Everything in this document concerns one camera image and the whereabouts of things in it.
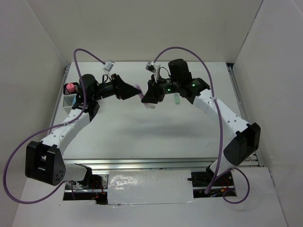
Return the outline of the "shiny white cover sheet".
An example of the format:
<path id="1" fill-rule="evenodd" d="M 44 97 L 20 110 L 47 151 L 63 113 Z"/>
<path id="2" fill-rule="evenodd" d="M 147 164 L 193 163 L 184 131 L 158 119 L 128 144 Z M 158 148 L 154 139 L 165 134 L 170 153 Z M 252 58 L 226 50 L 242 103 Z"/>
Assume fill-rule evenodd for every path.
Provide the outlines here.
<path id="1" fill-rule="evenodd" d="M 190 170 L 111 171 L 111 205 L 178 204 L 194 201 Z"/>

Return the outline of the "green highlighter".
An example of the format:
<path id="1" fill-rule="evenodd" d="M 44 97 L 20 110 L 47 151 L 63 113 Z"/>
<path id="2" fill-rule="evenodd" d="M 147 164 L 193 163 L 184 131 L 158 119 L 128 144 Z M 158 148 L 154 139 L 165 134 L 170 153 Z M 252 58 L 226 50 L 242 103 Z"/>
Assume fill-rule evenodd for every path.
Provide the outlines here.
<path id="1" fill-rule="evenodd" d="M 174 102 L 176 105 L 180 104 L 179 94 L 177 94 L 177 93 L 174 94 Z"/>

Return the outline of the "white slatted organizer container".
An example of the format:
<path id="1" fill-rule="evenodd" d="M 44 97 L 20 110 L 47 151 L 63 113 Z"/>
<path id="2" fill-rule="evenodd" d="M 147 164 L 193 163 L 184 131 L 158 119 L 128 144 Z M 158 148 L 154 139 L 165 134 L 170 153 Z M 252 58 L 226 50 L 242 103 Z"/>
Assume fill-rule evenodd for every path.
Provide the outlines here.
<path id="1" fill-rule="evenodd" d="M 74 94 L 70 94 L 70 95 L 66 95 L 65 94 L 65 86 L 66 84 L 63 86 L 63 104 L 62 104 L 62 107 L 63 109 L 66 111 L 66 113 L 69 113 L 72 109 L 72 101 L 73 101 L 73 98 L 77 95 L 77 92 L 78 92 L 78 83 L 77 82 L 73 82 L 75 88 L 76 88 L 76 91 L 74 92 Z"/>

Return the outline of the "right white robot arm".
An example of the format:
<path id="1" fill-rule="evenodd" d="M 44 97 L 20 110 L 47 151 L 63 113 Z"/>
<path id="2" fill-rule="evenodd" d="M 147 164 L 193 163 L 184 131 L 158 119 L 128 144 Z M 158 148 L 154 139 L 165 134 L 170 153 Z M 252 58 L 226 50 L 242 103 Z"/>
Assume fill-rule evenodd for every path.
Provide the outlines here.
<path id="1" fill-rule="evenodd" d="M 170 61 L 168 67 L 169 78 L 164 79 L 160 76 L 160 67 L 156 67 L 152 61 L 147 63 L 146 69 L 152 72 L 152 76 L 142 103 L 157 104 L 163 101 L 165 95 L 178 93 L 223 127 L 226 145 L 220 159 L 206 169 L 208 183 L 218 185 L 223 180 L 223 172 L 239 166 L 258 149 L 261 128 L 257 123 L 248 123 L 219 98 L 215 98 L 203 79 L 192 77 L 183 59 Z"/>

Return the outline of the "aluminium rail frame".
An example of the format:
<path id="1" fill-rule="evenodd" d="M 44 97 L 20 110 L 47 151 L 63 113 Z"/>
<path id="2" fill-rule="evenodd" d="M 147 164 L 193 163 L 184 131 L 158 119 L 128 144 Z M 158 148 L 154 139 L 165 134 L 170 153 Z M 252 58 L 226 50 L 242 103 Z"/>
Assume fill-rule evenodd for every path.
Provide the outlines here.
<path id="1" fill-rule="evenodd" d="M 113 72 L 146 90 L 150 73 L 145 62 L 116 62 Z M 209 62 L 216 92 L 236 115 L 240 114 L 233 82 L 224 62 Z M 217 159 L 219 128 L 186 99 L 175 104 L 168 95 L 154 109 L 138 96 L 100 101 L 98 114 L 69 144 L 67 163 L 105 169 L 206 168 Z"/>

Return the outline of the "purple highlighter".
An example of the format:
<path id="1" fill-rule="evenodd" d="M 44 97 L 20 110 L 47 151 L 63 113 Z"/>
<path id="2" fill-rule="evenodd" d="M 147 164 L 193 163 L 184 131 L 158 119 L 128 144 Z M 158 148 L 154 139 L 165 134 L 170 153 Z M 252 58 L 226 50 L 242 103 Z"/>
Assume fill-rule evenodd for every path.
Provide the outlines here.
<path id="1" fill-rule="evenodd" d="M 134 87 L 135 87 L 136 89 L 140 90 L 140 94 L 139 94 L 138 96 L 140 97 L 140 99 L 143 99 L 144 95 L 143 95 L 143 92 L 142 92 L 142 90 L 141 90 L 141 87 L 140 87 L 138 84 L 134 85 Z M 150 105 L 152 105 L 152 104 L 144 103 L 144 106 L 145 106 L 147 109 L 149 108 Z"/>

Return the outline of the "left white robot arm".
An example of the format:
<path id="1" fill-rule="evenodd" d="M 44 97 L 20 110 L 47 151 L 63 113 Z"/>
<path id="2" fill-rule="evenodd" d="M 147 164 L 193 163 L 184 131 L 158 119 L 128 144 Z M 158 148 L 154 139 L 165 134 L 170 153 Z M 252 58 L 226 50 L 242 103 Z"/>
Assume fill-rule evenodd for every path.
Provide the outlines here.
<path id="1" fill-rule="evenodd" d="M 28 178 L 57 186 L 74 181 L 87 189 L 93 184 L 92 169 L 82 164 L 66 164 L 63 154 L 77 136 L 97 115 L 98 101 L 110 96 L 126 100 L 141 91 L 113 74 L 107 83 L 98 83 L 91 74 L 81 76 L 76 102 L 62 124 L 39 142 L 31 141 L 26 148 L 25 175 Z"/>

